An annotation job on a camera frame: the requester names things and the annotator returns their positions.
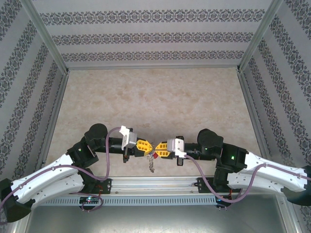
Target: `damask pattern wall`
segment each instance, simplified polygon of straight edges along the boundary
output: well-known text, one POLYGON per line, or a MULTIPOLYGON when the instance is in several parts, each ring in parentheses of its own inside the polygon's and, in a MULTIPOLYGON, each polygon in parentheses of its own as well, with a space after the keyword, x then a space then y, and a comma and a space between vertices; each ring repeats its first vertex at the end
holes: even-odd
POLYGON ((69 68, 238 65, 271 0, 34 0, 69 68))
MULTIPOLYGON (((311 165, 311 1, 285 0, 244 71, 272 159, 311 165)), ((311 208, 295 206, 305 232, 311 208)))
POLYGON ((36 168, 64 74, 18 0, 0 15, 0 180, 15 180, 36 168))

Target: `purple cable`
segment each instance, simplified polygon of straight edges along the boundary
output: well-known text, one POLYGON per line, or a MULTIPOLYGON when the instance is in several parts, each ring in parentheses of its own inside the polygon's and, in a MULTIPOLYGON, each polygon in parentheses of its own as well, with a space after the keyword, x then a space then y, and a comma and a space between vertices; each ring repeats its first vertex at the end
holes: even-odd
POLYGON ((79 192, 74 192, 74 193, 71 193, 71 194, 78 194, 78 195, 84 195, 84 196, 91 196, 91 197, 94 197, 94 198, 98 198, 101 200, 101 204, 99 206, 96 206, 94 207, 93 209, 91 210, 86 210, 84 209, 84 204, 86 204, 87 202, 83 202, 82 203, 82 206, 81 206, 81 209, 82 211, 88 211, 88 212, 92 212, 92 211, 95 211, 95 210, 98 210, 99 208, 101 208, 101 206, 103 205, 104 201, 103 199, 100 197, 100 196, 97 196, 97 195, 94 195, 94 194, 90 194, 90 193, 79 193, 79 192))
POLYGON ((255 179, 255 176, 256 176, 257 171, 258 171, 260 168, 262 168, 262 167, 267 167, 267 166, 269 166, 269 167, 272 167, 272 168, 274 168, 274 169, 277 169, 277 170, 286 172, 286 173, 288 173, 288 174, 291 174, 291 175, 294 175, 294 176, 297 176, 297 177, 301 177, 301 178, 303 178, 303 179, 306 179, 306 180, 311 181, 311 178, 309 178, 309 177, 306 177, 306 176, 303 176, 303 175, 300 175, 300 174, 297 174, 297 173, 294 173, 294 172, 291 172, 291 171, 287 171, 287 170, 285 170, 285 169, 283 169, 283 168, 280 168, 280 167, 277 167, 277 166, 274 166, 274 165, 270 165, 270 164, 261 164, 261 165, 258 165, 258 166, 255 168, 255 170, 254 170, 254 172, 253 172, 253 175, 252 175, 252 178, 251 178, 251 181, 250 181, 249 186, 247 187, 245 193, 244 193, 243 195, 241 195, 240 197, 237 197, 237 198, 234 199, 234 200, 229 200, 229 199, 223 198, 223 197, 221 197, 220 195, 218 195, 218 194, 215 192, 215 190, 210 186, 210 184, 208 183, 208 181, 207 181, 207 179, 206 179, 206 177, 205 177, 205 175, 204 175, 202 169, 200 168, 200 165, 196 162, 195 159, 193 159, 193 158, 190 157, 189 155, 185 155, 185 158, 190 159, 191 161, 194 162, 194 164, 195 164, 196 167, 198 168, 198 170, 199 170, 199 172, 200 172, 200 174, 201 174, 201 176, 202 176, 202 178, 203 178, 203 180, 204 180, 204 183, 206 184, 206 186, 208 187, 208 189, 211 191, 211 193, 214 194, 215 197, 217 197, 218 199, 220 199, 220 200, 222 200, 222 201, 224 201, 224 202, 228 202, 228 203, 236 203, 236 202, 239 202, 239 201, 241 201, 242 199, 244 199, 244 198, 246 197, 246 195, 247 195, 247 194, 250 192, 250 190, 251 190, 251 187, 252 187, 252 185, 253 185, 253 182, 254 182, 254 179, 255 179))
POLYGON ((115 130, 120 130, 121 127, 115 127, 112 130, 110 130, 107 133, 106 136, 106 158, 107 158, 107 171, 106 171, 106 176, 104 177, 103 180, 99 180, 99 181, 105 181, 107 180, 108 176, 109 176, 109 172, 110 172, 110 160, 109 160, 109 136, 111 135, 112 132, 114 132, 115 130))
MULTIPOLYGON (((109 136, 110 134, 115 131, 115 130, 119 130, 121 129, 121 127, 116 127, 116 128, 113 128, 112 130, 110 130, 106 136, 106 156, 107 156, 107 173, 106 173, 106 176, 104 178, 100 178, 100 177, 97 177, 97 176, 94 176, 92 173, 89 173, 88 171, 85 171, 83 170, 82 168, 80 167, 77 167, 77 166, 72 166, 72 165, 58 165, 58 166, 53 166, 53 167, 50 167, 44 171, 41 171, 39 172, 38 174, 32 176, 31 178, 27 179, 25 182, 23 182, 22 184, 19 185, 19 187, 17 187, 16 189, 14 189, 12 192, 10 192, 4 199, 3 201, 1 202, 0 204, 0 210, 3 208, 3 205, 4 203, 9 199, 10 196, 12 196, 14 193, 16 193, 20 187, 23 187, 24 185, 26 185, 27 183, 29 183, 30 181, 32 181, 33 179, 37 178, 38 176, 41 176, 42 174, 48 172, 48 171, 52 171, 52 170, 55 170, 57 168, 62 168, 62 167, 69 167, 69 168, 74 168, 74 169, 77 169, 78 171, 80 172, 83 172, 85 173, 86 175, 98 180, 98 181, 105 181, 107 180, 108 176, 109 176, 109 136)), ((0 225, 5 225, 7 224, 7 222, 0 222, 0 225)))

